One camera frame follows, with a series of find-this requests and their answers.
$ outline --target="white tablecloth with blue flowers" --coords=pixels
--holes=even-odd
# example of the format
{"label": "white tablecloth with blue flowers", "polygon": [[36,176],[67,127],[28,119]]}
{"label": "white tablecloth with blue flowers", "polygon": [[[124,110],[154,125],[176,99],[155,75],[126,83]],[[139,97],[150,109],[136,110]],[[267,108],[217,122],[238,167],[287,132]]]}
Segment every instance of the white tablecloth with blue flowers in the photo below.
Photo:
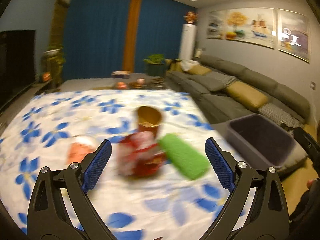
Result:
{"label": "white tablecloth with blue flowers", "polygon": [[[39,95],[14,118],[0,138],[0,198],[26,232],[30,196],[39,170],[67,167],[67,151],[77,135],[98,143],[108,139],[113,153],[94,190],[88,192],[100,217],[119,240],[198,240],[214,221],[229,192],[213,169],[190,181],[167,163],[157,179],[129,181],[117,173],[117,142],[137,128],[134,111],[150,105],[163,111],[160,136],[177,133],[199,152],[213,137],[236,160],[237,153],[211,129],[186,93],[171,90],[89,90]],[[62,192],[73,225],[82,228],[66,190]],[[252,204],[250,191],[235,228]]]}

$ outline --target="plant pot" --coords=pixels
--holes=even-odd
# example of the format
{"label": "plant pot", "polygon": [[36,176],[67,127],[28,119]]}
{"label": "plant pot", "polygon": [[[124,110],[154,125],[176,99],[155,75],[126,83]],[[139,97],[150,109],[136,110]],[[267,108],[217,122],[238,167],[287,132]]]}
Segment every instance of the plant pot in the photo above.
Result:
{"label": "plant pot", "polygon": [[165,64],[151,64],[146,66],[146,74],[152,77],[164,77],[166,65]]}

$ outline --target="blue gripper pad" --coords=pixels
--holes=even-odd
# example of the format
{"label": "blue gripper pad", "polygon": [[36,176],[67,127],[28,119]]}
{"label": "blue gripper pad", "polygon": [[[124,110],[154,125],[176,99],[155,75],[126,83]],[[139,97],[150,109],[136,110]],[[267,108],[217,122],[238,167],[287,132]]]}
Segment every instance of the blue gripper pad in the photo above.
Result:
{"label": "blue gripper pad", "polygon": [[222,187],[232,193],[236,187],[233,180],[233,172],[223,158],[221,152],[210,139],[207,139],[205,142],[205,153],[216,172]]}
{"label": "blue gripper pad", "polygon": [[104,167],[107,165],[107,162],[111,156],[111,151],[111,143],[106,141],[106,143],[101,147],[94,159],[91,161],[88,168],[85,170],[83,184],[81,186],[84,193],[87,193],[89,190],[92,190],[95,187]]}

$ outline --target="silver screw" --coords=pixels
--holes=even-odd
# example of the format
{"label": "silver screw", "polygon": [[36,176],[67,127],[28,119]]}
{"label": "silver screw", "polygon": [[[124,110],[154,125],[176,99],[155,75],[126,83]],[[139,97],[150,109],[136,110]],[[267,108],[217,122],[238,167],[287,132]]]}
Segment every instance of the silver screw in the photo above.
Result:
{"label": "silver screw", "polygon": [[71,163],[70,164],[70,168],[72,168],[72,169],[76,169],[78,167],[79,167],[79,163]]}
{"label": "silver screw", "polygon": [[41,169],[41,172],[42,173],[46,173],[48,171],[48,167],[43,167],[42,169]]}
{"label": "silver screw", "polygon": [[269,171],[270,171],[271,173],[275,173],[275,172],[276,172],[276,169],[275,169],[274,167],[269,167]]}
{"label": "silver screw", "polygon": [[239,167],[244,169],[247,167],[247,164],[244,162],[239,162]]}

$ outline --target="framed painting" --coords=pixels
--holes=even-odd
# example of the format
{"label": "framed painting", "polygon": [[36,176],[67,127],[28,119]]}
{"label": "framed painting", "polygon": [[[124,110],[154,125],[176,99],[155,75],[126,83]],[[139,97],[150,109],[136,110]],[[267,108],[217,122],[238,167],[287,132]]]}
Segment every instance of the framed painting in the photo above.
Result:
{"label": "framed painting", "polygon": [[278,49],[310,63],[308,18],[300,13],[278,9]]}
{"label": "framed painting", "polygon": [[272,8],[228,10],[226,39],[274,49],[276,45],[276,10]]}
{"label": "framed painting", "polygon": [[209,13],[209,23],[207,26],[207,39],[223,39],[226,10],[213,11]]}

